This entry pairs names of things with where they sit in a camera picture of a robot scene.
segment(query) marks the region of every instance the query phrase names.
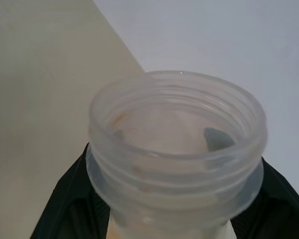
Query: translucent bottle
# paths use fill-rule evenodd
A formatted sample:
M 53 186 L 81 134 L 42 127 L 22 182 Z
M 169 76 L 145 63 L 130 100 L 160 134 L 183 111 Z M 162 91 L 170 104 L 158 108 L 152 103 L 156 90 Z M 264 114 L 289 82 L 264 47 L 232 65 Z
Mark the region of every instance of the translucent bottle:
M 89 137 L 88 174 L 121 239 L 221 238 L 262 183 L 264 111 L 218 78 L 164 71 L 110 84 L 92 101 Z

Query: plastic bottle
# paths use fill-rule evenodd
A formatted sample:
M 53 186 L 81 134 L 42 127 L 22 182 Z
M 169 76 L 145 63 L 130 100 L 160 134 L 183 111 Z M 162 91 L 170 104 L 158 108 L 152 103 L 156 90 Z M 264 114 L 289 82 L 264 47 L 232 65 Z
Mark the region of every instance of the plastic bottle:
M 110 84 L 92 101 L 89 137 L 88 174 L 122 239 L 224 239 L 262 183 L 264 111 L 218 78 L 164 71 Z

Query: beige wall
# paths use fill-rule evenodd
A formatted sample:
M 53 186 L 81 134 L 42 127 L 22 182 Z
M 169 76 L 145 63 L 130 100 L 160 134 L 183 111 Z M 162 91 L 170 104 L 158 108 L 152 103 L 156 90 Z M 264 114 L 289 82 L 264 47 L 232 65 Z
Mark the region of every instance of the beige wall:
M 90 0 L 0 0 L 0 239 L 30 237 L 95 92 L 141 71 Z

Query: bottle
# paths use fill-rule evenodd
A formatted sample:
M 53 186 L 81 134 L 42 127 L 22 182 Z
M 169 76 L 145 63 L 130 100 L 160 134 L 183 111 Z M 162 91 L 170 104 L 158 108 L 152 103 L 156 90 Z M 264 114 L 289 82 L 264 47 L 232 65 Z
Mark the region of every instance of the bottle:
M 266 117 L 242 88 L 198 73 L 120 80 L 90 106 L 87 171 L 120 239 L 231 239 L 257 196 Z

